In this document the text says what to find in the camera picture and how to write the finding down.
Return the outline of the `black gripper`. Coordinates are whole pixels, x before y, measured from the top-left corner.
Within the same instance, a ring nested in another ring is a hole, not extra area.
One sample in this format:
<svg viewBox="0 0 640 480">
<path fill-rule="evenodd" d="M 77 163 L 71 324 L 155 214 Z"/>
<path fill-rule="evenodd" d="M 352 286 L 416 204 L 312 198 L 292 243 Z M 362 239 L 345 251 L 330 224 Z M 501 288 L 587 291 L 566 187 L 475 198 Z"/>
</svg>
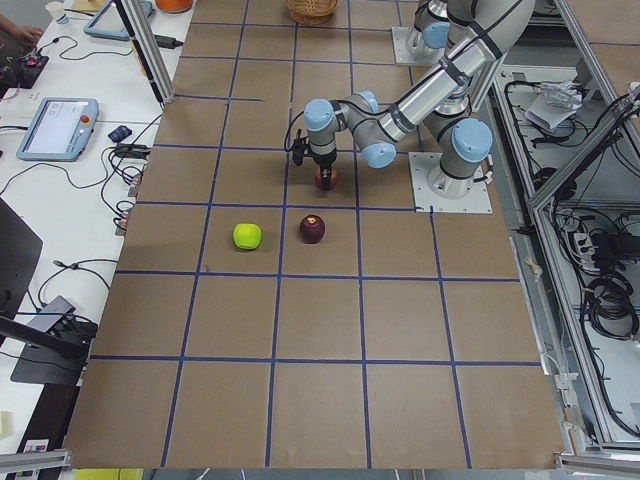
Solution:
<svg viewBox="0 0 640 480">
<path fill-rule="evenodd" d="M 326 154 L 314 154 L 314 162 L 320 169 L 320 185 L 324 191 L 329 190 L 329 172 L 332 165 L 336 161 L 336 153 L 330 152 Z"/>
</svg>

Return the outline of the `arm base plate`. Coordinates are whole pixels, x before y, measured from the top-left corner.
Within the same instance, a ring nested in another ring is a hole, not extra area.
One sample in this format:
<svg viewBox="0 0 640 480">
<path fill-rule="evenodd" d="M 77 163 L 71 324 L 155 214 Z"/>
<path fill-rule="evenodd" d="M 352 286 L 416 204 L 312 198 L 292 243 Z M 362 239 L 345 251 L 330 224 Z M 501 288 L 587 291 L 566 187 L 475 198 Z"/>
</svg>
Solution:
<svg viewBox="0 0 640 480">
<path fill-rule="evenodd" d="M 428 47 L 420 32 L 412 27 L 393 27 L 391 29 L 395 63 L 403 66 L 433 65 L 444 53 L 444 49 Z"/>
<path fill-rule="evenodd" d="M 476 165 L 467 179 L 447 176 L 437 152 L 410 152 L 409 165 L 415 210 L 423 213 L 492 214 L 488 192 L 492 177 L 492 158 L 488 155 Z"/>
</svg>

